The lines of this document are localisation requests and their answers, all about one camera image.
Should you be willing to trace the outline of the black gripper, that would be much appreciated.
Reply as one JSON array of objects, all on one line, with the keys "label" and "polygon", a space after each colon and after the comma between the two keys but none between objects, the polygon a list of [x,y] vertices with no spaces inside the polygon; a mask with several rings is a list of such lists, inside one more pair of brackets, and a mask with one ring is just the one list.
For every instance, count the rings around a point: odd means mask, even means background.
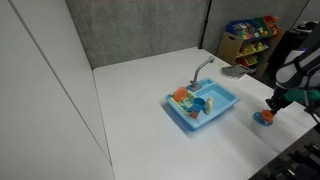
[{"label": "black gripper", "polygon": [[276,114],[280,109],[286,108],[291,104],[291,101],[285,98],[287,92],[287,89],[275,87],[272,97],[265,100],[272,114]]}]

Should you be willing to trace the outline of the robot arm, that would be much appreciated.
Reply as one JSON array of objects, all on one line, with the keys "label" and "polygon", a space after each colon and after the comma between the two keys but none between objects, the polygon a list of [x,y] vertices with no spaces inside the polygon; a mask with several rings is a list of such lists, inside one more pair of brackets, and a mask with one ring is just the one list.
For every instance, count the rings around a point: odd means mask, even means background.
[{"label": "robot arm", "polygon": [[319,107],[319,99],[312,98],[311,92],[320,89],[320,29],[315,29],[307,36],[298,50],[289,53],[285,63],[276,72],[276,83],[273,95],[266,99],[271,114],[286,108],[297,101],[300,93],[306,105],[307,112],[319,123],[315,117],[315,110]]}]

